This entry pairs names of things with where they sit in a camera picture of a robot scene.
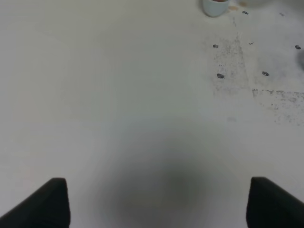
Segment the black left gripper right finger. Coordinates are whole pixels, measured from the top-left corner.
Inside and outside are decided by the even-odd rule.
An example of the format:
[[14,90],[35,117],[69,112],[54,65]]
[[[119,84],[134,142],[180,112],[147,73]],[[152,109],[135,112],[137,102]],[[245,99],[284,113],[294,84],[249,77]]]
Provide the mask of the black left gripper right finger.
[[304,203],[265,177],[251,178],[248,228],[303,228]]

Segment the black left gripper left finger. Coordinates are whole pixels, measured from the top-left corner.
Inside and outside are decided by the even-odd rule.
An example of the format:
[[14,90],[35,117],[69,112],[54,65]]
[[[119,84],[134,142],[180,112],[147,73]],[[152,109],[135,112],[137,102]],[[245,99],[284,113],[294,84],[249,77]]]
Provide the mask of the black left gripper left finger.
[[68,188],[64,178],[51,178],[0,218],[2,228],[68,228],[70,223]]

